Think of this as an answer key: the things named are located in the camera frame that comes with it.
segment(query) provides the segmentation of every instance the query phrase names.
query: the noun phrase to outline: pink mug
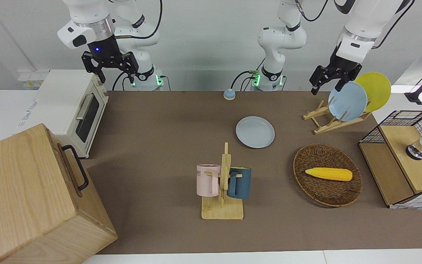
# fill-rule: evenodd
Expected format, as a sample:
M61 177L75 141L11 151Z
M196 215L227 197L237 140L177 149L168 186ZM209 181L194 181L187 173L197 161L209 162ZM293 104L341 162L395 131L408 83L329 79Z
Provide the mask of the pink mug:
M221 166L199 164L196 166L196 194L201 197L216 197L219 194L218 176Z

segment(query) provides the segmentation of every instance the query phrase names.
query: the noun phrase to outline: wooden shelf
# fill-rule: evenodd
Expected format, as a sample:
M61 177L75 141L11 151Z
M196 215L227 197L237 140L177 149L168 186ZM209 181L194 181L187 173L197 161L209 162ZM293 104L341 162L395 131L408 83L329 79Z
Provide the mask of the wooden shelf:
M380 126L380 132L414 193L422 192L422 160L414 160L405 152L406 146L421 137L417 129L413 126Z
M385 204L392 205L414 195L405 175L384 143L360 143Z

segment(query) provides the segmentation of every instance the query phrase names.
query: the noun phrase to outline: blue mug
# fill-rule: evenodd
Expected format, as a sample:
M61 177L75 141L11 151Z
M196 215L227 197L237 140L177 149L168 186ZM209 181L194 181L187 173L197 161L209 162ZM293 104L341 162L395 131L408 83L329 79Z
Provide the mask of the blue mug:
M231 198L247 199L250 197L250 182L252 169L245 167L231 167L229 174L227 195Z

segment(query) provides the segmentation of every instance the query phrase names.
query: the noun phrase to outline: black wire grid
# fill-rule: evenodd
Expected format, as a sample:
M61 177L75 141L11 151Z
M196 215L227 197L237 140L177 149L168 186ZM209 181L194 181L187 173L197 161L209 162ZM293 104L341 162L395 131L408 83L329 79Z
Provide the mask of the black wire grid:
M407 125L414 126L422 135L422 111L394 111L380 124L369 132L359 143L385 143L385 139L380 133L381 125ZM422 192L408 199L404 199L389 208L400 209L422 209Z

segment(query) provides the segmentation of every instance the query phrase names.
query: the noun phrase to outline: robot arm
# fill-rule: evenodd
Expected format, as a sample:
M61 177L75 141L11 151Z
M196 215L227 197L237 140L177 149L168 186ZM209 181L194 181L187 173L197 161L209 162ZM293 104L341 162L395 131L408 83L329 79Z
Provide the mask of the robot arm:
M301 48L307 35L300 26L300 12L294 0L281 0L278 17L286 27L265 27L260 31L258 44L265 50L265 62L259 71L258 88L273 91L280 82L285 56L280 49L295 50Z
M82 54L87 72L93 72L105 82L103 67L115 67L128 74L131 83L138 70L132 52L122 54L114 36L115 27L104 0L63 0L71 21L58 31L58 37L69 48L87 44L90 52Z
M163 85L161 80L162 71L152 64L151 55L142 49L156 45L159 42L159 31L156 25L148 23L146 18L136 7L136 0L116 2L115 10L119 20L115 29L115 35L119 48L122 52L131 51L138 62L136 82L134 88L140 91L153 91Z
M330 57L327 67L319 65L310 82L312 94L333 79L340 79L337 91L350 80L354 80L362 68L361 62L382 33L385 24L400 11L409 0L334 0L338 10L347 13L348 21L338 38L338 45Z

